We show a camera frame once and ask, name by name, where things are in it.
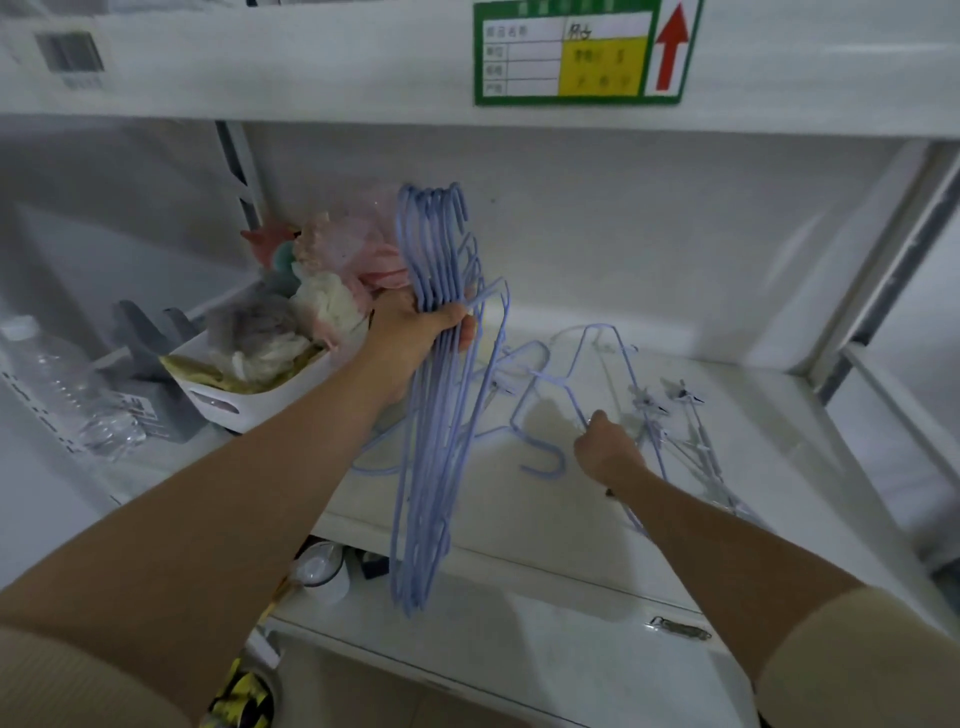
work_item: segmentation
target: red arrow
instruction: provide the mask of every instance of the red arrow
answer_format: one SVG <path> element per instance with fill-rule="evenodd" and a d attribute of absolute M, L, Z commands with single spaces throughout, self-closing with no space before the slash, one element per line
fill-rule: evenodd
<path fill-rule="evenodd" d="M 677 48 L 681 43 L 689 42 L 690 34 L 686 31 L 684 6 L 678 5 L 670 15 L 670 19 L 666 21 L 663 30 L 660 31 L 660 37 L 657 38 L 657 43 L 663 44 L 663 60 L 660 62 L 660 74 L 657 77 L 657 91 L 670 90 L 673 66 L 677 62 Z"/>

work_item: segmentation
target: plastic water bottle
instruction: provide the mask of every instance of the plastic water bottle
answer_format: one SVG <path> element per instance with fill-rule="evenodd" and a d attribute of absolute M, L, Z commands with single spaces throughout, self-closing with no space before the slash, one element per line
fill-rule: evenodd
<path fill-rule="evenodd" d="M 0 333 L 17 377 L 87 450 L 116 460 L 147 438 L 133 414 L 110 398 L 106 381 L 79 347 L 43 333 L 33 316 L 8 319 Z"/>

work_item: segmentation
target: shirt sleeve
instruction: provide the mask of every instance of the shirt sleeve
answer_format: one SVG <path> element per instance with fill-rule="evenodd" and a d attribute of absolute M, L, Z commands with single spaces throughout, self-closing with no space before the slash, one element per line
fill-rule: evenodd
<path fill-rule="evenodd" d="M 960 724 L 960 645 L 886 592 L 863 587 L 801 622 L 756 683 L 776 728 Z"/>
<path fill-rule="evenodd" d="M 0 716 L 18 728 L 189 728 L 169 700 L 76 647 L 0 627 Z"/>

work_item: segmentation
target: hand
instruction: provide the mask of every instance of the hand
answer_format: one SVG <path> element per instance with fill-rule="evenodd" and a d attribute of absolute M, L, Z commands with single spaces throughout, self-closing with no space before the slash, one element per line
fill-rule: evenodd
<path fill-rule="evenodd" d="M 577 438 L 573 451 L 584 473 L 608 487 L 612 479 L 633 465 L 644 470 L 647 467 L 627 431 L 607 419 L 602 409 L 593 413 L 587 432 Z"/>
<path fill-rule="evenodd" d="M 466 306 L 448 303 L 433 313 L 418 313 L 412 288 L 386 291 L 373 305 L 370 331 L 358 355 L 374 361 L 380 375 L 390 380 L 390 391 L 395 393 L 392 401 L 398 401 L 410 377 L 430 353 L 434 339 L 461 321 L 462 352 L 477 332 L 476 319 L 467 315 Z"/>

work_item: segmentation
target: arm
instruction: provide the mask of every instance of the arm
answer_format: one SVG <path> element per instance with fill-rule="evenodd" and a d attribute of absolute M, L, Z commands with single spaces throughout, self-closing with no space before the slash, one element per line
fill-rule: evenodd
<path fill-rule="evenodd" d="M 74 644 L 201 716 L 380 410 L 465 314 L 384 294 L 352 362 L 27 571 L 0 593 L 0 623 Z M 472 320 L 464 331 L 462 346 Z"/>
<path fill-rule="evenodd" d="M 603 412 L 594 413 L 575 450 L 584 472 L 630 506 L 754 682 L 797 624 L 861 586 L 819 556 L 651 473 L 630 436 Z"/>

